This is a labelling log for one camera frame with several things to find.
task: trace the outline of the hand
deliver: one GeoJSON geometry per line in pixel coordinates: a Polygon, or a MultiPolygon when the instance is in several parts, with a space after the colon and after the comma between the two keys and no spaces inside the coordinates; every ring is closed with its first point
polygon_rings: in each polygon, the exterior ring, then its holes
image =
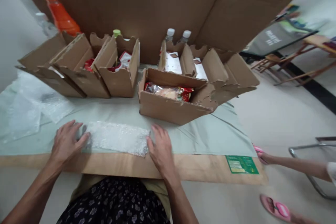
{"type": "Polygon", "coordinates": [[[72,120],[57,130],[49,163],[56,164],[62,169],[69,160],[81,152],[82,147],[90,137],[90,133],[86,132],[77,141],[77,131],[82,125],[82,123],[75,123],[75,120],[72,120]]]}
{"type": "Polygon", "coordinates": [[[172,143],[168,132],[161,128],[159,125],[154,124],[152,130],[155,135],[155,144],[153,143],[150,136],[147,136],[147,145],[149,149],[149,154],[159,170],[163,179],[166,178],[177,178],[178,173],[175,168],[173,154],[172,154],[172,143]]]}

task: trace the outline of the person's left hand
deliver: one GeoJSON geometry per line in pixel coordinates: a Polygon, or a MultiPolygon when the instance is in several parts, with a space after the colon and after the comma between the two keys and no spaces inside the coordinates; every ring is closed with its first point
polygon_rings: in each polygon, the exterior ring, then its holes
{"type": "Polygon", "coordinates": [[[73,157],[81,152],[90,137],[90,133],[86,132],[77,141],[77,131],[82,125],[82,123],[75,123],[75,120],[72,120],[57,130],[49,162],[63,169],[73,157]]]}

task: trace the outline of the plastic bubble wrap sheet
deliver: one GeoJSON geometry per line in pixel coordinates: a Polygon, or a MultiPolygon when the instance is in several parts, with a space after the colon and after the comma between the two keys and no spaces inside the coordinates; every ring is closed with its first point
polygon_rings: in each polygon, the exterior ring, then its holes
{"type": "Polygon", "coordinates": [[[58,123],[74,110],[75,106],[67,98],[35,76],[18,71],[18,77],[20,81],[18,93],[23,95],[54,123],[58,123]]]}
{"type": "Polygon", "coordinates": [[[9,129],[12,139],[36,134],[40,129],[41,110],[18,93],[8,109],[9,129]]]}
{"type": "Polygon", "coordinates": [[[97,121],[88,123],[86,131],[91,133],[87,149],[109,149],[141,157],[147,153],[146,136],[150,134],[147,129],[97,121]]]}

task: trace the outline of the green bottle cap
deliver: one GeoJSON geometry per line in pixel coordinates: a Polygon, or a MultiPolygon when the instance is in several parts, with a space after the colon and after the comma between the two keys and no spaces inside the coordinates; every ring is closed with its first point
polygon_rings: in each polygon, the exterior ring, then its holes
{"type": "Polygon", "coordinates": [[[116,37],[118,37],[119,35],[121,35],[121,31],[120,30],[113,30],[113,35],[114,35],[114,37],[116,38],[116,37]]]}

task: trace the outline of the white tiled floor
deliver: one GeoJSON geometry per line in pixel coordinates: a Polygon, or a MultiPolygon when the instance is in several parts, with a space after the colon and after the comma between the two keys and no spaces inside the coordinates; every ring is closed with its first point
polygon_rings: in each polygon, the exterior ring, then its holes
{"type": "MultiPolygon", "coordinates": [[[[292,83],[273,86],[264,73],[258,89],[235,98],[240,120],[252,142],[270,154],[290,156],[288,147],[314,143],[315,137],[336,136],[336,116],[304,88],[292,83]]],[[[267,186],[183,182],[200,223],[282,223],[259,203],[264,193],[320,223],[334,223],[336,202],[323,199],[304,174],[284,167],[265,167],[267,186]]],[[[37,171],[0,169],[0,220],[29,187],[37,171]]],[[[63,173],[55,184],[41,223],[55,223],[65,209],[80,175],[63,173]]]]}

